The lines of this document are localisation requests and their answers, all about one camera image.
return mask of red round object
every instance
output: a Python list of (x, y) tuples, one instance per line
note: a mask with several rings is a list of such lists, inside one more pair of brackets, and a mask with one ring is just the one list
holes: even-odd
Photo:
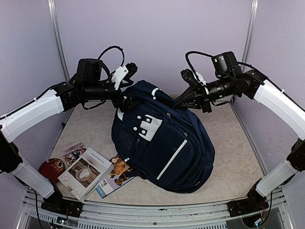
[(65, 165), (58, 158), (50, 158), (42, 163), (38, 171), (51, 182), (57, 183), (58, 177), (65, 171)]

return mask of table surface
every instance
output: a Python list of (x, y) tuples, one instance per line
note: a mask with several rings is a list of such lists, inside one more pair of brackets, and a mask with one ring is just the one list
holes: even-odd
[[(159, 206), (198, 204), (244, 197), (252, 185), (262, 177), (262, 171), (231, 107), (226, 104), (212, 109), (213, 112), (209, 114), (203, 114), (201, 110), (192, 110), (202, 121), (215, 147), (213, 172), (198, 191), (191, 194), (168, 192), (148, 180), (136, 177), (105, 198), (101, 198), (98, 192), (94, 191), (88, 200)], [(79, 142), (83, 142), (86, 148), (93, 148), (107, 159), (117, 155), (111, 140), (114, 113), (115, 109), (111, 102), (89, 111), (85, 111), (81, 105), (77, 106), (51, 158), (64, 161), (62, 153)], [(60, 182), (56, 185), (65, 197), (73, 197)]]

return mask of book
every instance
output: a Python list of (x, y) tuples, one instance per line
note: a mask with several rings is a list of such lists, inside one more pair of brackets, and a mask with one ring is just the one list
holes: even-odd
[(102, 198), (105, 198), (110, 193), (122, 187), (124, 184), (132, 180), (134, 177), (126, 177), (125, 174), (132, 169), (119, 156), (110, 159), (114, 169), (103, 181), (97, 186), (96, 190)]
[(110, 161), (88, 148), (58, 180), (80, 202), (84, 202), (113, 168)]
[(69, 149), (65, 150), (62, 153), (62, 157), (67, 163), (67, 166), (70, 167), (84, 152), (86, 148), (82, 142), (79, 142), (76, 145), (71, 146)]

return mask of white wall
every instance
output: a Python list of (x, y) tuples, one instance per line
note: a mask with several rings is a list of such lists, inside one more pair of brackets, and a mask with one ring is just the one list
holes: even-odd
[[(187, 88), (180, 71), (188, 68), (184, 55), (198, 50), (213, 55), (234, 51), (241, 59), (249, 22), (250, 0), (65, 0), (56, 2), (61, 39), (69, 74), (80, 58), (97, 58), (108, 46), (121, 46), (126, 63), (168, 93)], [(119, 51), (103, 58), (113, 71), (121, 63)], [(209, 58), (191, 57), (195, 69), (215, 80)]]
[[(305, 106), (305, 1), (259, 1), (257, 21), (248, 63)], [(236, 109), (271, 171), (286, 159), (297, 140), (294, 132), (267, 108), (237, 100)], [(305, 222), (305, 174), (299, 173), (284, 186), (284, 194), (297, 229)]]
[[(8, 113), (64, 80), (47, 1), (0, 1), (0, 114)], [(16, 140), (35, 168), (46, 160), (67, 114), (46, 120)], [(0, 175), (0, 227), (15, 227), (26, 188)]]

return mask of navy blue backpack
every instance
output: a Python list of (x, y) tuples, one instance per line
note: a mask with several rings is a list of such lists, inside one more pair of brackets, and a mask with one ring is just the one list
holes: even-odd
[(209, 178), (213, 144), (199, 118), (144, 80), (124, 91), (142, 102), (126, 112), (117, 109), (112, 140), (118, 154), (141, 176), (172, 192), (192, 193)]

